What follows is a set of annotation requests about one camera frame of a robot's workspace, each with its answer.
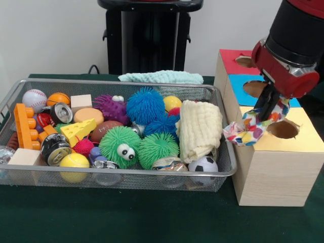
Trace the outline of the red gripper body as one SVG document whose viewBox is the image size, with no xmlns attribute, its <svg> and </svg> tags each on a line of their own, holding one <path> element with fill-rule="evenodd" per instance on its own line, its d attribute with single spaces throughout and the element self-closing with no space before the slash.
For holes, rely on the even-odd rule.
<svg viewBox="0 0 324 243">
<path fill-rule="evenodd" d="M 315 70 L 317 62 L 302 64 L 300 60 L 290 61 L 273 53 L 260 40 L 252 51 L 252 60 L 264 79 L 286 98 L 300 98 L 310 92 L 319 81 Z"/>
</svg>

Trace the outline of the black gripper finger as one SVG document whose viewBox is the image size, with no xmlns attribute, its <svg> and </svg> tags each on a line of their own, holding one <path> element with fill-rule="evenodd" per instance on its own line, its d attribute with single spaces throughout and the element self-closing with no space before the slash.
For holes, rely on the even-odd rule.
<svg viewBox="0 0 324 243">
<path fill-rule="evenodd" d="M 254 108 L 259 110 L 258 118 L 266 119 L 266 113 L 268 109 L 268 98 L 269 98 L 269 85 L 266 85 L 262 90 L 258 101 L 256 102 Z"/>
<path fill-rule="evenodd" d="M 280 94 L 278 91 L 271 91 L 268 92 L 267 96 L 266 96 L 266 103 L 264 105 L 264 120 L 268 120 L 274 107 L 276 106 L 276 104 L 278 103 Z"/>
</svg>

